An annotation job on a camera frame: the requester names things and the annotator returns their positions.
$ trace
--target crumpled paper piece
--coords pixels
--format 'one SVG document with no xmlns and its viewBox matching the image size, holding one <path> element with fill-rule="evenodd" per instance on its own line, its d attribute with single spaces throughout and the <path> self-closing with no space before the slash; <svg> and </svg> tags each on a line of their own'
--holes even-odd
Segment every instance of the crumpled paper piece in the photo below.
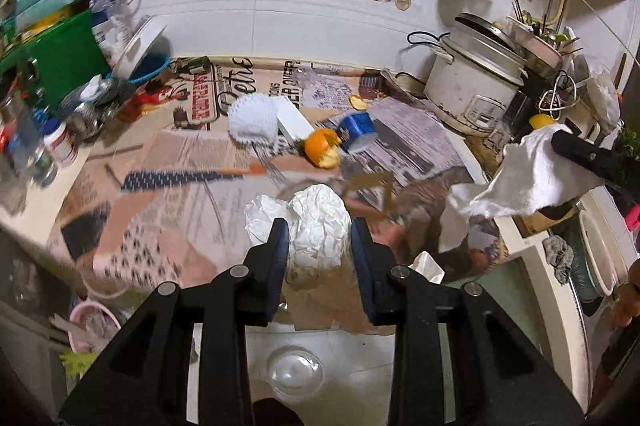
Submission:
<svg viewBox="0 0 640 426">
<path fill-rule="evenodd" d="M 442 283 L 442 280 L 444 280 L 444 271 L 433 259 L 433 256 L 426 251 L 422 251 L 416 256 L 414 262 L 409 267 L 422 274 L 431 283 L 439 285 Z"/>
<path fill-rule="evenodd" d="M 351 217 L 328 186 L 297 192 L 290 202 L 261 195 L 244 209 L 252 245 L 265 243 L 275 218 L 289 224 L 289 262 L 285 280 L 294 289 L 312 289 L 332 269 L 350 261 Z"/>
</svg>

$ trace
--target gray rag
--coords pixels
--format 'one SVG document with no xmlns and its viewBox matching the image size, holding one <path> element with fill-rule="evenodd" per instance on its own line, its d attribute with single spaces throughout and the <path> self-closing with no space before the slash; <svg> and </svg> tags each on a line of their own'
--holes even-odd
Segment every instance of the gray rag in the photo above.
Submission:
<svg viewBox="0 0 640 426">
<path fill-rule="evenodd" d="M 560 236 L 550 236 L 542 241 L 545 248 L 546 262 L 554 268 L 556 279 L 561 285 L 569 283 L 571 264 L 574 261 L 574 250 Z"/>
</svg>

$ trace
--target blue bowl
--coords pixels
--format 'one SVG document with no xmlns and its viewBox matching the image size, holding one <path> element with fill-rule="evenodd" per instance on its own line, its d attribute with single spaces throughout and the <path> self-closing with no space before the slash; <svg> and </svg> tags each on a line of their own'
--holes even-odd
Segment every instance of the blue bowl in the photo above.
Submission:
<svg viewBox="0 0 640 426">
<path fill-rule="evenodd" d="M 140 86 L 159 75 L 162 70 L 169 66 L 171 57 L 164 54 L 146 54 L 140 64 L 129 77 L 129 84 Z"/>
</svg>

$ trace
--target orange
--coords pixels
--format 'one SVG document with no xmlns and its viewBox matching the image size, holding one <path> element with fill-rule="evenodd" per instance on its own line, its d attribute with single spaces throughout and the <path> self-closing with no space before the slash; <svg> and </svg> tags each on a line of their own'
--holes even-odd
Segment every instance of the orange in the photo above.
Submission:
<svg viewBox="0 0 640 426">
<path fill-rule="evenodd" d="M 338 134 L 327 128 L 315 130 L 305 141 L 305 155 L 319 168 L 330 169 L 340 163 Z"/>
</svg>

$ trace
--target white rag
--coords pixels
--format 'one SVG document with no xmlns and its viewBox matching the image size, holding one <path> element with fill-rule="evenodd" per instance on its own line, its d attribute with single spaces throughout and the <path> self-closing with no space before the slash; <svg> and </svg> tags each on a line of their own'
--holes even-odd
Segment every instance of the white rag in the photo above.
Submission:
<svg viewBox="0 0 640 426">
<path fill-rule="evenodd" d="M 551 147 L 563 124 L 540 128 L 520 144 L 504 148 L 504 160 L 490 184 L 451 186 L 440 224 L 440 252 L 455 249 L 468 233 L 472 216 L 528 216 L 542 207 L 561 205 L 603 184 L 591 171 L 558 155 Z"/>
<path fill-rule="evenodd" d="M 273 144 L 278 136 L 278 106 L 263 93 L 234 101 L 228 117 L 229 134 L 241 144 Z"/>
</svg>

